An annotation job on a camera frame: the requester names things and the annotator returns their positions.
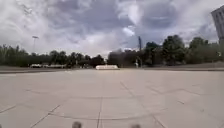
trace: distant building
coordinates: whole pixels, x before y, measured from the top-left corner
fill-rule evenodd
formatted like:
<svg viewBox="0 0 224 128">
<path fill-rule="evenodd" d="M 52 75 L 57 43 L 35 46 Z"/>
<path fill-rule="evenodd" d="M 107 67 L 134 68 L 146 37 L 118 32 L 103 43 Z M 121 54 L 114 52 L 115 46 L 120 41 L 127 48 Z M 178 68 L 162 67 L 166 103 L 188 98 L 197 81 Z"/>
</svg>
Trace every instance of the distant building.
<svg viewBox="0 0 224 128">
<path fill-rule="evenodd" d="M 221 56 L 224 60 L 224 5 L 212 12 L 212 17 L 215 22 L 216 31 L 221 45 Z"/>
<path fill-rule="evenodd" d="M 224 39 L 224 6 L 214 10 L 212 17 L 215 22 L 219 39 Z"/>
</svg>

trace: treeline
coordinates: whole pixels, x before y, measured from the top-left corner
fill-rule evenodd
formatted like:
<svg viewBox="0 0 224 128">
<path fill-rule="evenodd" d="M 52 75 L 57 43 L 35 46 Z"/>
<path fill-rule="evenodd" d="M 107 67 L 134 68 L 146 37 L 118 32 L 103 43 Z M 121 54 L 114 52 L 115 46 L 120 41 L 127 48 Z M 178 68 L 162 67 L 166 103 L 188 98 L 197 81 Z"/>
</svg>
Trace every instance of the treeline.
<svg viewBox="0 0 224 128">
<path fill-rule="evenodd" d="M 102 65 L 104 59 L 98 55 L 91 58 L 88 55 L 72 52 L 66 55 L 65 51 L 53 50 L 49 54 L 28 54 L 25 50 L 11 46 L 0 46 L 0 65 L 28 67 L 31 64 L 60 64 L 67 65 L 67 67 L 95 67 Z"/>
<path fill-rule="evenodd" d="M 135 66 L 137 62 L 143 66 L 155 65 L 182 65 L 200 64 L 221 61 L 221 49 L 219 43 L 209 43 L 201 37 L 195 37 L 185 46 L 186 43 L 178 36 L 168 36 L 162 45 L 155 42 L 148 42 L 142 48 L 139 37 L 139 50 L 118 50 L 111 52 L 108 56 L 108 64 L 115 64 L 119 67 Z"/>
<path fill-rule="evenodd" d="M 117 50 L 109 53 L 108 60 L 98 55 L 89 55 L 65 51 L 51 51 L 49 54 L 28 54 L 24 49 L 7 45 L 0 46 L 0 65 L 27 67 L 31 64 L 61 64 L 68 67 L 95 67 L 96 65 L 112 64 L 119 67 L 132 67 L 136 62 L 139 66 L 200 64 L 222 60 L 222 49 L 219 43 L 210 43 L 200 37 L 195 37 L 189 44 L 178 36 L 168 36 L 162 45 L 148 42 L 142 47 L 139 37 L 139 50 Z"/>
</svg>

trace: white cloud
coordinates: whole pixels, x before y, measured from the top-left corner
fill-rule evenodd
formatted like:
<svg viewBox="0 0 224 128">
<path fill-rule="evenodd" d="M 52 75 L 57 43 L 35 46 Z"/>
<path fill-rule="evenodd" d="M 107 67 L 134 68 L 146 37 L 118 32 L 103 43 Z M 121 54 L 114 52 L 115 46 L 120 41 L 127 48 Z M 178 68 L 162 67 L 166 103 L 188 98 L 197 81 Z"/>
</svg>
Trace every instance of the white cloud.
<svg viewBox="0 0 224 128">
<path fill-rule="evenodd" d="M 56 6 L 60 1 L 70 3 Z M 73 0 L 0 0 L 0 44 L 32 52 L 36 35 L 38 53 L 57 49 L 93 56 L 134 48 L 138 35 L 144 42 L 158 43 L 171 34 L 185 40 L 194 36 L 217 40 L 210 12 L 222 4 L 222 0 L 117 0 L 115 4 L 78 0 L 77 5 Z"/>
</svg>

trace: low wall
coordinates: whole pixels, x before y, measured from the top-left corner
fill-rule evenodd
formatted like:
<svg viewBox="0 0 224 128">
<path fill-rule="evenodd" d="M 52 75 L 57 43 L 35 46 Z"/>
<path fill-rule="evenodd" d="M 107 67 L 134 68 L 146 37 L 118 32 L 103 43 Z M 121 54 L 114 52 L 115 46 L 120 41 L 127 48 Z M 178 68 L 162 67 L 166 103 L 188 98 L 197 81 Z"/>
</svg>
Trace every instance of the low wall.
<svg viewBox="0 0 224 128">
<path fill-rule="evenodd" d="M 117 65 L 98 65 L 96 66 L 97 70 L 118 70 Z"/>
</svg>

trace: ground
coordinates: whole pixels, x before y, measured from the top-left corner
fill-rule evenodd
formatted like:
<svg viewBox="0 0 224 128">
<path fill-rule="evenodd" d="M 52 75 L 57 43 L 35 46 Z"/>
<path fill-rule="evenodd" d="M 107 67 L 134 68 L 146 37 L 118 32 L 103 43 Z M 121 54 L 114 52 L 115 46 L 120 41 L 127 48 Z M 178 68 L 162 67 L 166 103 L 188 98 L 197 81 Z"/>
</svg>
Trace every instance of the ground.
<svg viewBox="0 0 224 128">
<path fill-rule="evenodd" d="M 224 128 L 224 72 L 0 74 L 3 128 Z"/>
</svg>

